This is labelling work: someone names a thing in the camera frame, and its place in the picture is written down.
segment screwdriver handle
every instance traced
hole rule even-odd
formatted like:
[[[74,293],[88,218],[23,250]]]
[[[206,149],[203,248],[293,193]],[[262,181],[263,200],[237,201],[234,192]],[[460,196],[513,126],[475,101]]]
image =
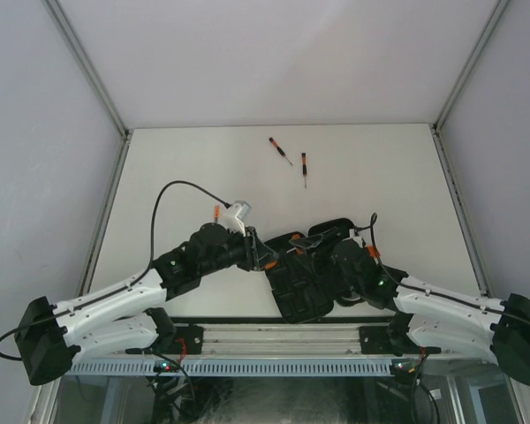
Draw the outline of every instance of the screwdriver handle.
[[[302,154],[302,175],[307,175],[307,154]]]
[[[282,157],[286,157],[286,154],[285,154],[284,150],[282,150],[282,149],[279,147],[279,145],[276,144],[276,141],[273,140],[273,137],[269,137],[269,141],[271,142],[271,144],[272,144],[273,146],[275,146],[276,151],[279,152],[279,153],[281,154]]]

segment orange tool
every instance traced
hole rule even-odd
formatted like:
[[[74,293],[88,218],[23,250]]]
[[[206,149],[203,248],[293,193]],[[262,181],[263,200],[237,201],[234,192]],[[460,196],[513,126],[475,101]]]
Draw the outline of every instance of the orange tool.
[[[302,154],[302,175],[304,176],[304,188],[307,188],[307,154]]]
[[[276,151],[279,152],[283,158],[285,158],[287,161],[289,161],[289,158],[286,157],[286,153],[285,153],[285,152],[279,147],[278,144],[276,144],[276,141],[273,140],[273,137],[269,137],[269,141],[271,142],[271,144],[272,144],[273,146],[275,146]]]

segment white table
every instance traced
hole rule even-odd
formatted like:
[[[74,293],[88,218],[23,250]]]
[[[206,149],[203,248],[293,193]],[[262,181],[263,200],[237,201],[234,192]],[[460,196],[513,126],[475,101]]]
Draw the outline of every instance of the white table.
[[[306,190],[301,152],[307,152]],[[342,216],[367,225],[377,212],[377,245],[388,265],[447,289],[479,293],[427,125],[136,130],[91,291],[146,266],[155,197],[173,179],[193,181],[227,201],[248,201],[253,210],[247,224],[263,240]],[[191,187],[170,188],[156,221],[155,257],[212,221],[214,206]],[[171,316],[280,316],[264,274],[239,269],[204,277],[199,289],[166,309]],[[367,305],[335,306],[330,316],[388,313]]]

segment orange and black screwdriver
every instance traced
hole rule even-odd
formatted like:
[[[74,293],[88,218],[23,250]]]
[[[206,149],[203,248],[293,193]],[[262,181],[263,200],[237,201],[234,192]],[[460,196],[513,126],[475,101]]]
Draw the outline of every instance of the orange and black screwdriver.
[[[302,154],[302,176],[304,177],[304,188],[307,188],[307,154]]]
[[[285,158],[287,161],[289,161],[289,158],[286,157],[286,153],[285,153],[285,152],[279,147],[278,144],[276,144],[276,141],[273,140],[273,137],[269,137],[269,141],[271,142],[271,144],[272,144],[273,146],[276,147],[276,151],[279,152],[283,158]]]

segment robotic arm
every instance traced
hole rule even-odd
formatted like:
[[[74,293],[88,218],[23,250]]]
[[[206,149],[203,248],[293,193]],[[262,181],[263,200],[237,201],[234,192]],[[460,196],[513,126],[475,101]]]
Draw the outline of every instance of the robotic arm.
[[[245,226],[250,209],[243,201],[233,203],[223,215],[225,228],[202,225],[187,242],[125,281],[56,305],[45,297],[31,302],[15,337],[30,383],[50,382],[75,362],[128,348],[165,352],[175,334],[161,307],[167,300],[220,269],[262,271],[278,258],[255,228]],[[384,266],[360,230],[335,227],[291,243],[305,253],[299,255],[303,267],[343,281],[373,307],[396,312],[387,329],[396,355],[420,347],[460,352],[496,363],[530,385],[530,300],[515,294],[508,301],[472,298],[422,282]]]

